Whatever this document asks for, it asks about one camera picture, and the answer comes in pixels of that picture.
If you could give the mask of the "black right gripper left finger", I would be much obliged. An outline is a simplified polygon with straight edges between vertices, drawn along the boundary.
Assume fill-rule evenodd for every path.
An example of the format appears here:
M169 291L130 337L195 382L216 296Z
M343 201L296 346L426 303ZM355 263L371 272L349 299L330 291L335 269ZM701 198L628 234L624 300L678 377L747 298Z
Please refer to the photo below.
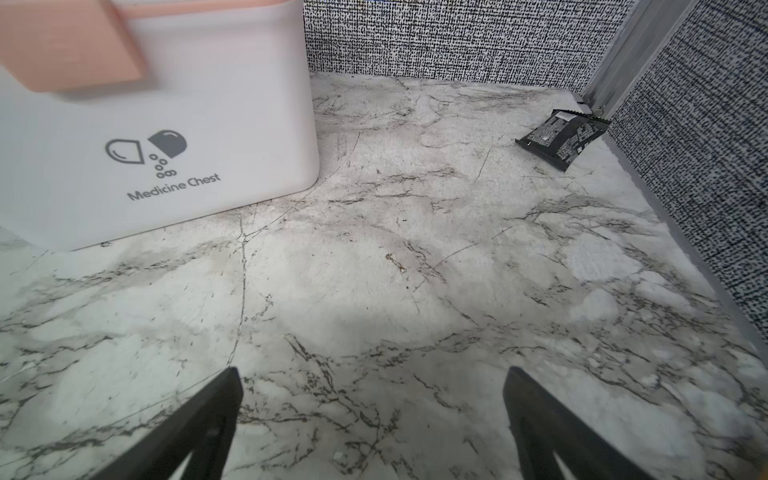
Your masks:
M236 431L243 386L238 369L223 370L97 479L220 479Z

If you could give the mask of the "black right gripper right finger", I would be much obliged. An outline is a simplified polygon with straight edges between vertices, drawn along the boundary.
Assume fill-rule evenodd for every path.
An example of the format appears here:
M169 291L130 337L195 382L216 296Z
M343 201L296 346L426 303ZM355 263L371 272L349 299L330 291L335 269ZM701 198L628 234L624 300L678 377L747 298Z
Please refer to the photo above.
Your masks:
M649 479L519 367L511 367L503 399L525 479L562 479L564 463L576 479Z

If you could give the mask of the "white pink medicine chest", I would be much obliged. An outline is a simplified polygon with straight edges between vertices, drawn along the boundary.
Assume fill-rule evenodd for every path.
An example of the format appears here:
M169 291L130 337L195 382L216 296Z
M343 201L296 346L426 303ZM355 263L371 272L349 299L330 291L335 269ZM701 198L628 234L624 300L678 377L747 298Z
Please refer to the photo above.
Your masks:
M1 224L75 250L308 189L299 1L5 1Z

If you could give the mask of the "black foil sachet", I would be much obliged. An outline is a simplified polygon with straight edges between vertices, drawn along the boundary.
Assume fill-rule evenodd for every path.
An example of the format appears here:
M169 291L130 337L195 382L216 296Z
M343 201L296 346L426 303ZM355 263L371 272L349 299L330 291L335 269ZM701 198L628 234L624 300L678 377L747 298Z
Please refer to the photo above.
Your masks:
M581 152L607 132L610 120L577 111L553 109L549 118L515 143L566 172Z

